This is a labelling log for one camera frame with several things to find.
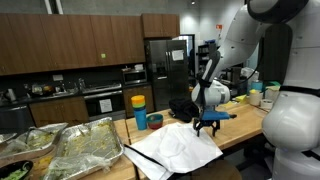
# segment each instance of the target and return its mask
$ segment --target microwave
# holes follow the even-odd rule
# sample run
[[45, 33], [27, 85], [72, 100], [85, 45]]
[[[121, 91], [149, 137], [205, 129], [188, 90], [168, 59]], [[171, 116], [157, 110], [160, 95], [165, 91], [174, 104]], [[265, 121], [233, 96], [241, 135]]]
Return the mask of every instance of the microwave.
[[146, 70], [131, 70], [123, 72], [123, 82], [125, 85], [147, 82]]

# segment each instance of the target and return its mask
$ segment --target aluminum foil tray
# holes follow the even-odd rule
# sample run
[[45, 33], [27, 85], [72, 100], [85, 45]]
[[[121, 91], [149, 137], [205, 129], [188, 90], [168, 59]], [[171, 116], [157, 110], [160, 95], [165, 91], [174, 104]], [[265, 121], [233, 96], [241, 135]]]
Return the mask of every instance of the aluminum foil tray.
[[[61, 134], [56, 157], [91, 154], [103, 157], [113, 164], [123, 152], [124, 146], [118, 137], [113, 121], [107, 117], [65, 129]], [[101, 168], [93, 166], [69, 178], [80, 178], [99, 169]]]
[[49, 124], [38, 128], [40, 130], [36, 129], [21, 134], [0, 152], [0, 160], [8, 156], [34, 153], [49, 148], [58, 142], [62, 130], [67, 125], [68, 123]]
[[16, 135], [17, 133], [0, 134], [0, 144], [7, 142], [8, 140], [14, 138]]

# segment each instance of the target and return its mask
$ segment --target white towel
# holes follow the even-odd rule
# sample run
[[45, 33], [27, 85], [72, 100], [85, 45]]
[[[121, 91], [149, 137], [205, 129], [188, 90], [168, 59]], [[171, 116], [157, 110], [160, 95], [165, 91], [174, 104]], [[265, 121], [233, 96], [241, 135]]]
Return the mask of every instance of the white towel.
[[125, 155], [151, 180], [168, 179], [174, 172], [193, 171], [222, 155], [203, 129], [197, 137], [192, 124], [174, 123], [164, 126], [131, 147], [165, 167], [125, 148]]

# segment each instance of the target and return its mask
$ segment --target refrigerator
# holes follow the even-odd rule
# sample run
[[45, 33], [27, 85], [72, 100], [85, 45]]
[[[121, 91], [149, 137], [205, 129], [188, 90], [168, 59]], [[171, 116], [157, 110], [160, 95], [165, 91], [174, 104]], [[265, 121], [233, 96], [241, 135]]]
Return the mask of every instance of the refrigerator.
[[168, 109], [171, 99], [190, 98], [186, 41], [145, 41], [145, 52], [155, 110]]

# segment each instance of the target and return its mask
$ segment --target green vegetables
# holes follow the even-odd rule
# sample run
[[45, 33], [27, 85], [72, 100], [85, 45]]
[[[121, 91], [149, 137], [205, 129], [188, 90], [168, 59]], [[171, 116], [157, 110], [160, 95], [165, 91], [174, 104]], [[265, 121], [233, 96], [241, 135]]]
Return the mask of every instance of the green vegetables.
[[18, 169], [12, 173], [6, 178], [1, 178], [1, 180], [19, 180], [21, 179], [24, 175], [28, 173], [28, 169], [25, 167], [27, 163], [24, 163], [22, 166], [22, 169]]

